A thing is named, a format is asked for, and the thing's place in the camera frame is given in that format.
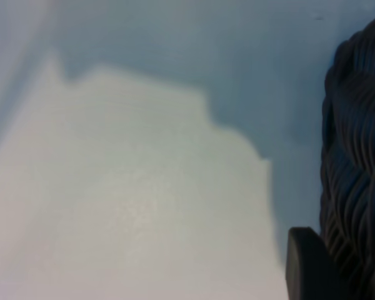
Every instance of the white surface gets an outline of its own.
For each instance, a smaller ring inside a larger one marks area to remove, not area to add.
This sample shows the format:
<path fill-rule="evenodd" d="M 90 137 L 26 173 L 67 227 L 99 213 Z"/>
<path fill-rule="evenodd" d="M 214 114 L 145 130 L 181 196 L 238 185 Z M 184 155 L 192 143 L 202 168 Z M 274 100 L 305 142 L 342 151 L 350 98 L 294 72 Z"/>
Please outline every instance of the white surface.
<path fill-rule="evenodd" d="M 0 297 L 283 298 L 269 163 L 205 91 L 57 66 L 0 147 Z"/>
<path fill-rule="evenodd" d="M 0 2 L 0 299 L 287 299 L 375 1 L 49 2 Z"/>

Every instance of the black rope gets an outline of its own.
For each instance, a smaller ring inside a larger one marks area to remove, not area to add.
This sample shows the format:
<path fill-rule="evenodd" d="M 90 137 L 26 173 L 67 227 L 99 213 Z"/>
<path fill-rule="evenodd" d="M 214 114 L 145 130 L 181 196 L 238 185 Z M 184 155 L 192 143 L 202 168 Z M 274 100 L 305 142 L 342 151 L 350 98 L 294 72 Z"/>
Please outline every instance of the black rope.
<path fill-rule="evenodd" d="M 325 79 L 321 237 L 353 299 L 375 299 L 375 20 Z"/>

